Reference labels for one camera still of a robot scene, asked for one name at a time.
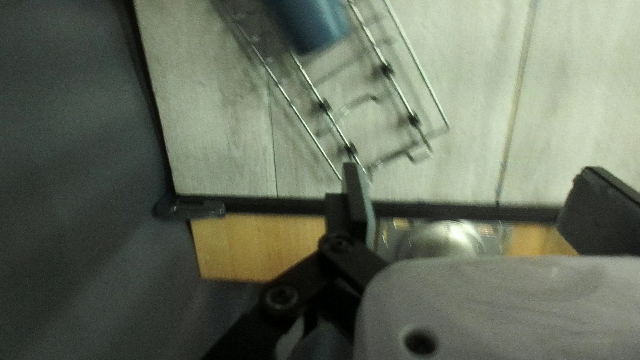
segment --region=black frame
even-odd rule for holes
[[[229,213],[325,215],[323,199],[271,198],[271,197],[226,197],[179,195],[186,201],[203,202],[216,200],[224,203]],[[502,220],[512,222],[555,223],[560,207],[552,206],[492,206],[439,204],[434,202],[373,201],[377,217]]]

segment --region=white wall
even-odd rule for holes
[[[136,1],[177,191],[287,197],[337,191],[330,168],[213,4]],[[640,27],[633,21],[640,8],[633,0],[393,4],[452,132],[433,141],[435,158],[419,165],[401,159],[375,173],[375,197],[493,202],[502,184],[502,202],[559,204],[587,165],[640,186],[634,156]],[[303,59],[312,77],[352,56],[351,41]],[[319,87],[334,108],[377,86],[367,85],[367,66],[363,61]],[[298,104],[320,121],[302,96]],[[365,161],[406,134],[381,109],[367,105],[344,120]],[[328,148],[340,161],[339,148]]]

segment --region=metal rod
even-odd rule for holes
[[[440,105],[440,101],[438,100],[438,97],[436,96],[435,92],[433,91],[433,87],[431,86],[431,82],[429,82],[429,78],[427,78],[427,75],[424,72],[424,69],[422,68],[422,64],[420,64],[420,61],[418,60],[418,56],[415,54],[415,51],[413,50],[413,46],[411,46],[411,43],[409,42],[409,38],[406,36],[406,33],[404,32],[404,28],[402,27],[402,24],[400,23],[400,20],[398,19],[398,16],[396,14],[396,11],[394,10],[394,7],[391,6],[391,3],[389,2],[389,0],[383,0],[383,2],[385,3],[385,6],[387,7],[387,11],[389,11],[389,14],[391,14],[391,19],[393,20],[394,25],[398,29],[398,32],[400,32],[400,37],[402,38],[402,41],[404,42],[404,46],[407,48],[407,50],[409,50],[409,54],[411,55],[411,59],[413,60],[413,63],[415,64],[415,66],[418,68],[418,71],[420,72],[420,76],[422,76],[422,80],[427,85],[427,89],[429,90],[429,95],[431,96],[433,102],[436,104],[436,108],[438,108],[438,112],[440,113],[440,117],[442,117],[442,121],[444,122],[445,127],[447,128],[447,131],[448,131],[451,128],[451,126],[449,125],[449,120],[447,119],[447,115],[445,115],[444,110],[442,109],[442,105]]]
[[[289,54],[291,55],[291,58],[293,59],[294,63],[296,63],[296,66],[300,71],[300,73],[302,74],[302,77],[305,79],[305,82],[307,83],[311,91],[314,93],[314,96],[316,97],[316,100],[318,101],[318,103],[319,104],[323,103],[324,99],[320,96],[320,93],[318,92],[316,86],[313,84],[313,82],[309,78],[307,71],[300,63],[300,60],[298,59],[298,57],[293,52],[289,51]],[[342,129],[340,128],[340,126],[338,126],[338,123],[336,122],[335,117],[333,117],[333,113],[331,109],[324,108],[323,110],[324,110],[324,114],[331,122],[333,129],[340,136],[340,139],[342,140],[342,143],[344,143],[344,146],[347,148],[350,148],[351,143],[349,143],[349,140],[347,140],[347,138],[344,136],[344,133],[342,132]],[[360,162],[360,159],[358,159],[358,155],[356,155],[353,151],[349,151],[349,157],[353,159],[353,161],[362,169],[362,171],[364,171],[365,175],[368,174],[367,169],[362,165],[362,163]]]
[[[371,47],[373,48],[374,53],[376,53],[376,56],[378,57],[378,60],[380,61],[381,65],[384,67],[387,67],[387,71],[385,71],[385,77],[391,82],[392,87],[394,88],[394,90],[396,91],[396,94],[398,95],[398,97],[400,98],[400,101],[402,102],[407,115],[408,116],[413,116],[416,117],[417,114],[416,112],[412,109],[411,105],[409,104],[409,102],[407,101],[406,97],[404,96],[404,92],[402,91],[402,89],[400,88],[400,85],[398,85],[393,73],[392,73],[392,69],[390,68],[390,64],[387,61],[387,59],[385,58],[385,56],[382,54],[382,51],[380,51],[380,48],[378,47],[378,43],[376,42],[376,39],[373,37],[373,34],[371,34],[371,31],[369,31],[369,28],[367,27],[367,24],[364,21],[364,18],[362,17],[362,14],[360,13],[360,10],[358,9],[358,7],[356,6],[356,4],[353,2],[353,0],[348,0],[349,3],[349,7],[351,8],[351,11],[353,12],[353,15],[355,15],[356,20],[358,21],[360,28],[362,29],[362,31],[365,33],[365,36],[367,38],[367,41],[369,42],[369,44],[371,45]],[[429,143],[428,139],[426,138],[424,132],[422,132],[422,129],[420,129],[420,125],[419,124],[412,124],[412,126],[418,131],[418,134],[420,135],[420,138],[422,139],[422,141],[424,142],[424,145],[427,147],[427,149],[429,149],[429,151],[433,151],[433,148],[431,147],[431,144]]]
[[[305,130],[307,131],[307,133],[309,134],[309,136],[311,136],[311,139],[314,141],[314,144],[316,145],[316,147],[318,148],[318,150],[320,150],[320,153],[322,153],[322,156],[324,157],[324,159],[326,160],[326,162],[329,164],[329,166],[331,166],[331,169],[333,170],[333,173],[338,177],[338,179],[340,181],[342,181],[342,176],[340,175],[340,172],[338,171],[338,169],[335,168],[335,166],[333,165],[333,162],[331,161],[331,159],[329,158],[329,156],[326,154],[326,152],[324,151],[322,145],[320,145],[320,143],[318,142],[318,139],[316,138],[316,136],[314,135],[313,131],[311,131],[311,129],[309,128],[309,126],[307,125],[307,122],[305,121],[305,119],[302,117],[302,115],[300,115],[300,112],[298,111],[296,105],[291,101],[291,98],[289,97],[289,95],[287,94],[287,92],[284,90],[284,88],[282,87],[282,85],[280,84],[278,78],[276,78],[276,76],[273,74],[273,71],[271,71],[271,68],[269,67],[269,65],[267,64],[267,62],[265,61],[265,59],[262,57],[262,55],[260,54],[260,51],[258,51],[258,49],[254,46],[251,37],[249,37],[249,35],[246,33],[246,31],[244,30],[244,28],[242,27],[242,25],[238,24],[237,22],[234,22],[234,24],[236,24],[236,27],[238,28],[238,30],[240,31],[240,33],[242,34],[242,36],[246,39],[246,41],[249,43],[249,46],[251,47],[252,51],[255,53],[255,55],[258,57],[258,60],[260,60],[262,66],[265,68],[265,70],[267,70],[267,73],[269,74],[269,76],[271,77],[271,80],[273,80],[273,82],[275,83],[276,87],[278,88],[278,90],[280,91],[280,93],[282,94],[282,96],[285,98],[285,100],[287,101],[287,103],[289,104],[289,106],[291,107],[291,109],[293,110],[293,112],[296,114],[296,117],[298,118],[298,120],[300,121],[300,123],[302,124],[302,126],[305,128]]]

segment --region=dark edge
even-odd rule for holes
[[[633,189],[631,186],[625,184],[622,180],[618,179],[614,174],[608,172],[602,167],[586,167],[584,170],[588,170],[598,176],[602,181],[611,185],[614,189],[619,191],[627,199],[635,202],[640,206],[640,193]]]
[[[138,16],[136,15],[133,0],[111,0],[111,4],[118,14],[118,20],[120,21],[120,26],[122,27],[127,47],[129,48],[129,56],[131,57],[131,62],[136,71],[140,88],[145,96],[145,102],[147,103],[151,122],[153,123],[158,145],[160,146],[160,153],[165,169],[164,182],[166,193],[175,193],[173,175],[169,164],[169,155],[166,151],[162,123],[160,122],[160,112],[158,111],[156,97],[154,96],[154,91],[151,85],[151,76],[147,65],[147,57],[145,56],[145,50],[140,36]]]
[[[326,206],[321,199],[294,199],[269,197],[206,197],[225,203],[229,213],[258,213],[283,215],[325,215]],[[453,205],[429,202],[374,201],[376,217],[503,220],[512,222],[555,223],[560,209],[557,207]]]

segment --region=hole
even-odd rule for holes
[[[407,334],[404,337],[404,345],[417,356],[432,355],[437,348],[435,339],[422,331],[412,331]]]

